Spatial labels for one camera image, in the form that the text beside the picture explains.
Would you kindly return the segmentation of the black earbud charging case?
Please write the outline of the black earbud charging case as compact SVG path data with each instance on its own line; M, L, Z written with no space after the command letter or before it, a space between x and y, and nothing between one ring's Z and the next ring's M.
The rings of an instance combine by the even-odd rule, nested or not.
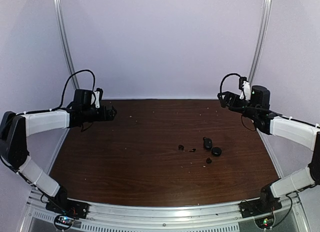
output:
M203 137L203 147L205 150L211 150L213 142L210 138Z

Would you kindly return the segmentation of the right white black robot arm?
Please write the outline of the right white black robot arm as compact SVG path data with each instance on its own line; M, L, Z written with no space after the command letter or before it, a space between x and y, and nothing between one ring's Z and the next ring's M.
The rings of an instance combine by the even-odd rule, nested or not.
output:
M301 122L270 109L270 91L263 86L250 86L247 82L240 94L220 91L217 95L223 108L240 113L252 121L256 130L268 136L297 144L312 153L309 164L293 171L260 191L256 208L268 212L277 206L280 198L300 192L320 183L320 127Z

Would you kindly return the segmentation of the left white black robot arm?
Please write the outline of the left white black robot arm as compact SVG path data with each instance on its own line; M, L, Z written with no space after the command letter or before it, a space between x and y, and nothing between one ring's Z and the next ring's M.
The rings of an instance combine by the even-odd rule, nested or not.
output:
M65 107L16 114L7 111L0 124L0 157L5 165L47 197L49 205L61 214L72 211L67 190L51 178L31 158L27 138L56 129L82 127L84 123L112 121L113 105L101 105L103 90L76 89L73 101Z

